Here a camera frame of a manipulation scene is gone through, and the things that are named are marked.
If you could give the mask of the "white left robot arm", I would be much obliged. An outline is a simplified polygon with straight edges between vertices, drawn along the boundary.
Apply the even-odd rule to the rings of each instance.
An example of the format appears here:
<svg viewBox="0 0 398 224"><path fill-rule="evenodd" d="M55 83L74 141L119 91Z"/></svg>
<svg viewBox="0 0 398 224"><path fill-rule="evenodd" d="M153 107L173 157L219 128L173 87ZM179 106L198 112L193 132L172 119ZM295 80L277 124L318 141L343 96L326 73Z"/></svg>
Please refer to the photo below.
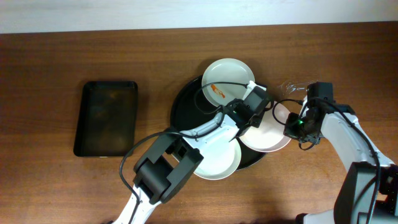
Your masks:
<svg viewBox="0 0 398 224"><path fill-rule="evenodd" d="M220 105L215 117L197 128L152 134L154 142L134 165L133 181L123 180L131 196L116 223L145 223L158 205L181 190L205 158L216 157L250 127L260 126L261 114L273 102L263 86L251 82L245 88L241 99Z"/></svg>

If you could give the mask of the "white plate with yellow sauce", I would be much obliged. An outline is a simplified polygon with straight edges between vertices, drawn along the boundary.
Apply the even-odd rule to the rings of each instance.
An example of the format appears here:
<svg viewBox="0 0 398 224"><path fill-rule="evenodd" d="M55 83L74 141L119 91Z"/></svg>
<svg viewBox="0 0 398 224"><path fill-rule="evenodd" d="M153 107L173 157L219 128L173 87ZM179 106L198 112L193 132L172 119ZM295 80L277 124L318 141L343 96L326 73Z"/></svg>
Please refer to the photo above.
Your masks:
<svg viewBox="0 0 398 224"><path fill-rule="evenodd" d="M221 180L235 172L241 162L241 147L237 139L220 146L201 150L204 157L194 174L206 180Z"/></svg>

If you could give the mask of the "pinkish white plate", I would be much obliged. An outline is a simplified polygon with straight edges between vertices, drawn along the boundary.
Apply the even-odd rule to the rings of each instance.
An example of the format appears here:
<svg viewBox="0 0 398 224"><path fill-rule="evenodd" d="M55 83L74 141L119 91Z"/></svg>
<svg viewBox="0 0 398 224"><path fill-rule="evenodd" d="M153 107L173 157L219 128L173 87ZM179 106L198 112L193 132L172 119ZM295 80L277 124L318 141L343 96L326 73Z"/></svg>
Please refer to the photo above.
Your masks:
<svg viewBox="0 0 398 224"><path fill-rule="evenodd" d="M266 111L258 128L250 127L240 137L244 145L259 152L274 152L285 147L291 138L284 136L284 125L278 123L276 118L285 123L290 111L282 104L276 105L274 113Z"/></svg>

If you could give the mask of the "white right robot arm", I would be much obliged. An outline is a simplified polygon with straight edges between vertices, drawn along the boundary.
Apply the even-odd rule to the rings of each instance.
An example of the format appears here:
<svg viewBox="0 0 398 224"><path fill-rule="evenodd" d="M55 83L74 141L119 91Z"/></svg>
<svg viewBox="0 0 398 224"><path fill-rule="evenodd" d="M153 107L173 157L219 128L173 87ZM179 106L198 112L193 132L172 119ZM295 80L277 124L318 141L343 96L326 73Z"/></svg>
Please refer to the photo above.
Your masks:
<svg viewBox="0 0 398 224"><path fill-rule="evenodd" d="M368 138L348 105L314 98L291 113L284 135L300 144L327 139L347 174L334 207L301 213L296 223L397 223L397 165Z"/></svg>

